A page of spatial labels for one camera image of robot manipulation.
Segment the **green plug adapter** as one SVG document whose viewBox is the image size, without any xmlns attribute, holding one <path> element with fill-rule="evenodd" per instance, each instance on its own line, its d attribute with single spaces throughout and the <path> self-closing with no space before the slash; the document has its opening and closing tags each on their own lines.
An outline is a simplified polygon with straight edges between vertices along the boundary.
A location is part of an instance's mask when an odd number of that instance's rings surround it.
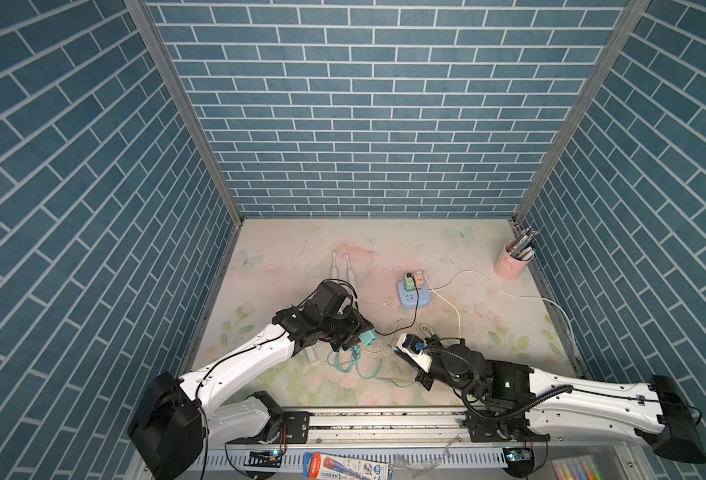
<svg viewBox="0 0 706 480">
<path fill-rule="evenodd" d="M 405 276 L 404 289 L 406 291 L 414 291 L 416 289 L 416 280 L 411 273 Z"/>
</svg>

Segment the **pink plug adapter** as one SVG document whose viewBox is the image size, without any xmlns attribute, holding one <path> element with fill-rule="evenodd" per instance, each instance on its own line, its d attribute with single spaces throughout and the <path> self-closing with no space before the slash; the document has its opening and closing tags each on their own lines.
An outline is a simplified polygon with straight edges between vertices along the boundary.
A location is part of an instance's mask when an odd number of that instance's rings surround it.
<svg viewBox="0 0 706 480">
<path fill-rule="evenodd" d="M 424 272 L 418 270 L 414 273 L 415 286 L 418 290 L 421 290 L 425 285 L 425 275 Z"/>
</svg>

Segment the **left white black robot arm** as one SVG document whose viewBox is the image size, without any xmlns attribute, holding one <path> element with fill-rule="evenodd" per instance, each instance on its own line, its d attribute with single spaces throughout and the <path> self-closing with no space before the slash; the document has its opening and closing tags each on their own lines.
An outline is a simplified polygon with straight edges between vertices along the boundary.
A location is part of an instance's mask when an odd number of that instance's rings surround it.
<svg viewBox="0 0 706 480">
<path fill-rule="evenodd" d="M 175 479 L 208 448 L 240 438 L 273 436 L 280 406 L 265 392 L 227 400 L 263 372 L 318 342 L 332 349 L 371 343 L 373 324 L 338 295 L 318 293 L 278 311 L 260 333 L 229 354 L 180 377 L 163 372 L 146 386 L 127 434 L 156 479 Z"/>
</svg>

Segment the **teal small plug adapter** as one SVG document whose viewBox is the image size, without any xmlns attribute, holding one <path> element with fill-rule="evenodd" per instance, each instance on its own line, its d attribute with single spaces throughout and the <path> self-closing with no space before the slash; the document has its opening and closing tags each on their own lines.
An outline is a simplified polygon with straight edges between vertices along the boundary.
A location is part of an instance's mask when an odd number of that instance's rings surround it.
<svg viewBox="0 0 706 480">
<path fill-rule="evenodd" d="M 359 334 L 359 340 L 363 346 L 370 346 L 377 340 L 374 330 L 365 331 Z"/>
</svg>

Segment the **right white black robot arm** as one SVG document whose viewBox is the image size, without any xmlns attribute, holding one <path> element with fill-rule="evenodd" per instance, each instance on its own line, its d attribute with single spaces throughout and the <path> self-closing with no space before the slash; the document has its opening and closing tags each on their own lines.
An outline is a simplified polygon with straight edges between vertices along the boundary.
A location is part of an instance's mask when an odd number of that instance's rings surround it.
<svg viewBox="0 0 706 480">
<path fill-rule="evenodd" d="M 436 335 L 404 334 L 395 350 L 425 390 L 435 383 L 452 389 L 475 442 L 611 438 L 647 445 L 667 460 L 706 464 L 701 413 L 669 377 L 635 384 L 567 377 L 489 360 L 462 339 L 447 344 Z"/>
</svg>

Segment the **white electric toothbrush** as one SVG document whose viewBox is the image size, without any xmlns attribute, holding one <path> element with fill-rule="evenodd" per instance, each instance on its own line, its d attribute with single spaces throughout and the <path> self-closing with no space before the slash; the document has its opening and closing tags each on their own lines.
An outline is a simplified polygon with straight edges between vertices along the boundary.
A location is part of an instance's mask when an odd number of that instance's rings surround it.
<svg viewBox="0 0 706 480">
<path fill-rule="evenodd" d="M 305 348 L 305 349 L 304 349 L 304 352 L 305 352 L 305 354 L 306 354 L 306 356 L 307 356 L 307 358 L 308 358 L 308 361 L 309 361 L 311 364 L 315 364 L 315 363 L 318 362 L 318 356 L 317 356 L 316 351 L 315 351 L 315 349 L 314 349 L 313 347 L 307 347 L 307 348 Z"/>
<path fill-rule="evenodd" d="M 337 251 L 332 252 L 332 265 L 330 268 L 330 277 L 332 279 L 336 279 L 336 280 L 342 279 L 342 277 L 340 275 L 339 266 L 338 266 L 338 252 Z"/>
<path fill-rule="evenodd" d="M 352 266 L 352 262 L 350 259 L 350 255 L 348 253 L 345 253 L 343 255 L 345 262 L 346 262 L 346 277 L 347 281 L 350 282 L 351 284 L 355 284 L 357 282 L 357 276 L 356 272 Z"/>
</svg>

